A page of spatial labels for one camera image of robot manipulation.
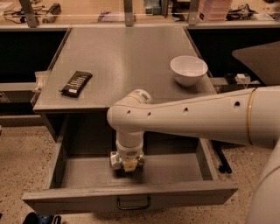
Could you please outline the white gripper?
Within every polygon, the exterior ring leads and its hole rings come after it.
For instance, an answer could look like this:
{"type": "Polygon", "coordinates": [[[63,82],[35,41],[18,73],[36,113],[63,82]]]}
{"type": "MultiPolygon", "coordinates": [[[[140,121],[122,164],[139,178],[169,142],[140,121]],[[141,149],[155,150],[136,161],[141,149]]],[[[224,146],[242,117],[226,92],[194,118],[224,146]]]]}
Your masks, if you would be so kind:
{"type": "Polygon", "coordinates": [[[137,167],[144,165],[143,142],[133,147],[121,145],[118,141],[115,143],[120,157],[122,159],[131,159],[123,161],[123,169],[125,172],[133,172],[137,167]]]}

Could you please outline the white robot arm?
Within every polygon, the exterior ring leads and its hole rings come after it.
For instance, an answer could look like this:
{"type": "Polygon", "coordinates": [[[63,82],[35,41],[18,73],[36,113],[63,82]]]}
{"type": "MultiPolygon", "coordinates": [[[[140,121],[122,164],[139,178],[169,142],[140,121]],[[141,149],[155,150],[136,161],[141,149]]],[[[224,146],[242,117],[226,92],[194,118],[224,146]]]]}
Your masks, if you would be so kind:
{"type": "Polygon", "coordinates": [[[139,149],[153,131],[272,149],[248,210],[246,224],[280,222],[280,87],[248,88],[152,104],[136,90],[110,107],[120,153],[139,149]]]}

